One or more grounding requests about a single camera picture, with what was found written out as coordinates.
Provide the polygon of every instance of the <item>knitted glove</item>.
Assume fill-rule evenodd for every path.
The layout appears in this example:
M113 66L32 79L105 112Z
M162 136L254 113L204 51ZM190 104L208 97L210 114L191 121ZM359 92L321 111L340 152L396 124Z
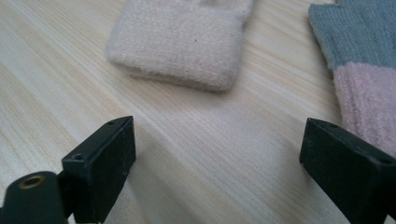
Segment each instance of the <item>knitted glove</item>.
M231 88L253 0L129 0L106 48L115 65L203 90Z
M333 71L343 124L396 157L396 1L312 5L314 33Z

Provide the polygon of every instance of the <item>light wood surface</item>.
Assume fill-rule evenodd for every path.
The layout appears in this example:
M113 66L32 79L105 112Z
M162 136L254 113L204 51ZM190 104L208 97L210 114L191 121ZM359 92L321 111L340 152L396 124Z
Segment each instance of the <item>light wood surface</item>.
M104 49L124 0L0 1L0 202L108 120L137 161L106 223L346 223L298 162L308 117L340 123L311 3L258 0L221 94L134 79Z

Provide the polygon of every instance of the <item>screw hole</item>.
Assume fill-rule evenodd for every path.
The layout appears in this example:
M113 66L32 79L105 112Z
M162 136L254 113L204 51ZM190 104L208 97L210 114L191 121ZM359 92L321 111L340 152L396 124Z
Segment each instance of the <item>screw hole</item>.
M32 189L32 188L35 188L35 187L41 185L44 182L45 178L46 177L44 177L43 175L31 176L31 177L23 180L20 183L20 188L21 189Z
M380 162L386 164L386 165L391 165L393 164L393 161L387 160L387 159L379 159Z
M73 160L76 160L76 161L82 161L82 160L84 160L84 156L82 156L82 154L76 154L76 155L74 155L73 157L72 157L72 159Z

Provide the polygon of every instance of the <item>glove cuff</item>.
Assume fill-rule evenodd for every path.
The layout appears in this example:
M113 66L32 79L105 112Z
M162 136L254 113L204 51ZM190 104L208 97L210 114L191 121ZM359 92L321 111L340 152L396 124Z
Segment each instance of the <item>glove cuff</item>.
M347 63L334 72L343 125L396 157L396 69Z
M211 91L231 88L243 43L232 13L186 1L130 0L113 29L107 59L136 77Z

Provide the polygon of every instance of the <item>black clamp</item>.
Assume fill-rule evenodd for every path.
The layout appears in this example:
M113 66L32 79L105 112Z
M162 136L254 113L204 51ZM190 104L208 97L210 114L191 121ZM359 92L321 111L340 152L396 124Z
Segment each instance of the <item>black clamp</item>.
M62 159L58 175L26 175L8 188L1 224L103 223L136 159L133 117L103 125Z
M354 134L308 119L300 163L351 223L396 219L396 160Z

